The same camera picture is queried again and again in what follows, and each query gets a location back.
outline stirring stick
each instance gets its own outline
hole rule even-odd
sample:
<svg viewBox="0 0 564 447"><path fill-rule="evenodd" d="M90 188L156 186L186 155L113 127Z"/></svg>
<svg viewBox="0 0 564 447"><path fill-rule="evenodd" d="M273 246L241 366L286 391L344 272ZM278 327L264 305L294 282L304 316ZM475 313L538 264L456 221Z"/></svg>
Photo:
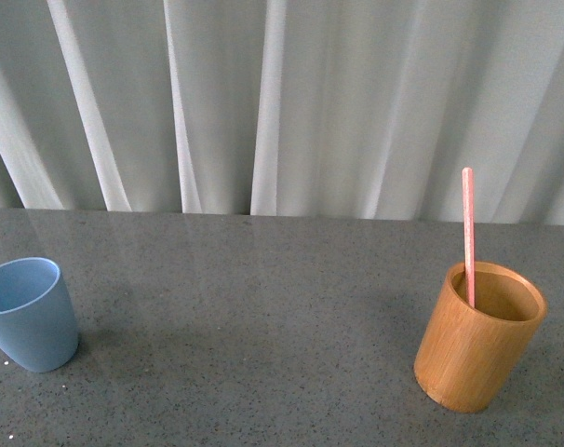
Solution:
<svg viewBox="0 0 564 447"><path fill-rule="evenodd" d="M464 205L464 272L468 304L475 306L475 174L472 168L462 169Z"/></svg>

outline bamboo cup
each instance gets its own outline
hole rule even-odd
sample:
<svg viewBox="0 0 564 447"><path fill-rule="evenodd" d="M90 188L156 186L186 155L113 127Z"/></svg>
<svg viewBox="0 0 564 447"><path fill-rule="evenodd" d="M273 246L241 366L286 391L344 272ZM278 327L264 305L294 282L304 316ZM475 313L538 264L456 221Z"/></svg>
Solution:
<svg viewBox="0 0 564 447"><path fill-rule="evenodd" d="M485 409L543 321L543 295L518 273L476 263L476 304L466 302L464 264L446 275L414 361L427 395L450 410Z"/></svg>

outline table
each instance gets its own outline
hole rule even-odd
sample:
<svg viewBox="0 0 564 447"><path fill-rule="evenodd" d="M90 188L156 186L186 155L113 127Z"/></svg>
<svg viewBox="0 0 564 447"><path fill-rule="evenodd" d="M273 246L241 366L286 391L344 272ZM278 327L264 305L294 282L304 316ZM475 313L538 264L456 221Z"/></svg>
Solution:
<svg viewBox="0 0 564 447"><path fill-rule="evenodd" d="M0 264L57 261L81 341L43 374L0 351L0 445L564 445L564 227L477 225L477 258L549 315L491 406L412 363L459 223L0 210Z"/></svg>

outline white curtain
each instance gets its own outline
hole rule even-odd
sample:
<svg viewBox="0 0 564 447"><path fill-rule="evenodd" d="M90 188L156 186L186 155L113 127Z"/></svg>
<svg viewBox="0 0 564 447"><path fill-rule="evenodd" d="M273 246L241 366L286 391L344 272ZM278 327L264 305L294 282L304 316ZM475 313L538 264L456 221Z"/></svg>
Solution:
<svg viewBox="0 0 564 447"><path fill-rule="evenodd" d="M564 224L564 0L0 1L0 207Z"/></svg>

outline blue cup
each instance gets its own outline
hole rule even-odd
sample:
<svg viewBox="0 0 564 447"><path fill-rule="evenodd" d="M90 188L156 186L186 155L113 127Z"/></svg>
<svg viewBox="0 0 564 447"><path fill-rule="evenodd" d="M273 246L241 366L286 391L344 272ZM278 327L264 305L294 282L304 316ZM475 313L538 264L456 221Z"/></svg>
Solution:
<svg viewBox="0 0 564 447"><path fill-rule="evenodd" d="M0 265L0 348L34 373L65 364L79 337L60 267L45 258Z"/></svg>

